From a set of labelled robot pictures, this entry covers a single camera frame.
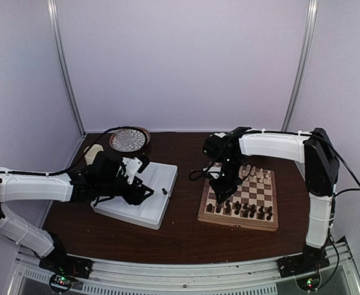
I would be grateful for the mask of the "dark knight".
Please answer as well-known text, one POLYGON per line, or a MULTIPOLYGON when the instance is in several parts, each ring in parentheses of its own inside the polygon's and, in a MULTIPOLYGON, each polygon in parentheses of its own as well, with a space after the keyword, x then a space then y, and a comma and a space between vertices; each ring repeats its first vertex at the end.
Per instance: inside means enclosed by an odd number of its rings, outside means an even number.
POLYGON ((217 205, 217 206, 216 206, 216 209, 215 209, 215 212, 216 212, 217 214, 220 214, 220 213, 221 213, 221 210, 222 210, 222 207, 221 207, 220 205, 217 205))
POLYGON ((259 212, 258 219, 259 220, 264 220, 264 217, 265 217, 265 213, 263 211, 259 212))

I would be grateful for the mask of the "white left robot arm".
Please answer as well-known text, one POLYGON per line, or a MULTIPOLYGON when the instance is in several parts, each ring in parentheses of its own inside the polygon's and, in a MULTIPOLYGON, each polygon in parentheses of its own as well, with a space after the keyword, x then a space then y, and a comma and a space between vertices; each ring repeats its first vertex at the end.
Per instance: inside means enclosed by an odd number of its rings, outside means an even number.
POLYGON ((93 163, 80 171, 66 169, 43 173, 0 167, 0 234, 46 258, 58 273, 65 273, 71 268, 71 259, 59 238, 31 225, 11 212, 5 203, 55 200, 97 205, 122 197, 129 205, 139 205, 154 193, 137 177, 149 163, 146 155, 124 160, 121 155, 106 155, 100 151, 93 163))

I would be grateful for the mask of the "white plastic compartment tray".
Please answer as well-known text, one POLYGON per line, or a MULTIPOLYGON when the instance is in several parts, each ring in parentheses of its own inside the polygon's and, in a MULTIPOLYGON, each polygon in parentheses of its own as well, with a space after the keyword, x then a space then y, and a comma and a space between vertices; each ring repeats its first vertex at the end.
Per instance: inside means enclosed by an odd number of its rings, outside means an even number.
POLYGON ((158 230, 161 227, 174 184, 177 179, 178 166, 151 162, 141 174, 137 174, 143 184, 152 188, 154 194, 140 205, 129 205, 122 197, 99 203, 92 209, 104 216, 137 226, 158 230))

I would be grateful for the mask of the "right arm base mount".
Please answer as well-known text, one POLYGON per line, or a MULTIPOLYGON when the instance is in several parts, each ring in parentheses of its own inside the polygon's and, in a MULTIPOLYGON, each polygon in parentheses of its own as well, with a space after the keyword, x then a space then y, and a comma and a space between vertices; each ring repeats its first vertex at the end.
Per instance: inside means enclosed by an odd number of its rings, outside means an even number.
POLYGON ((301 275, 330 266, 326 247, 314 248, 304 244, 300 254, 284 256, 277 260, 281 278, 301 275))

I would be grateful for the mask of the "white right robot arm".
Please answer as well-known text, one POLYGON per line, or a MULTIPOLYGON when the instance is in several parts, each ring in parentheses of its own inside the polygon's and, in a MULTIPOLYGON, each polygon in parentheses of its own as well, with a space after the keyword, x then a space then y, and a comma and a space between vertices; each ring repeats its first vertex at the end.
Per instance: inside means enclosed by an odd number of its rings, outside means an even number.
POLYGON ((202 151, 211 161, 201 176, 209 180, 208 194, 215 197, 204 211, 278 230, 284 213, 294 216, 308 202, 306 252, 298 266, 309 272, 322 261, 340 167, 323 128, 284 133, 238 127, 211 134, 202 151))

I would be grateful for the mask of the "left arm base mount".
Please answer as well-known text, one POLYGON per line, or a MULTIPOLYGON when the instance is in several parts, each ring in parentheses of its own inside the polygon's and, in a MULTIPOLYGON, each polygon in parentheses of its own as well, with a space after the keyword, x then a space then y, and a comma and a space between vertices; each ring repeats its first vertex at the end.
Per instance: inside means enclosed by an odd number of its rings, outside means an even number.
POLYGON ((93 261, 86 258, 70 256, 59 237, 50 232, 49 235, 53 240, 54 249, 47 256, 37 256, 40 260, 40 268, 50 270, 68 278, 88 279, 92 270, 93 261))

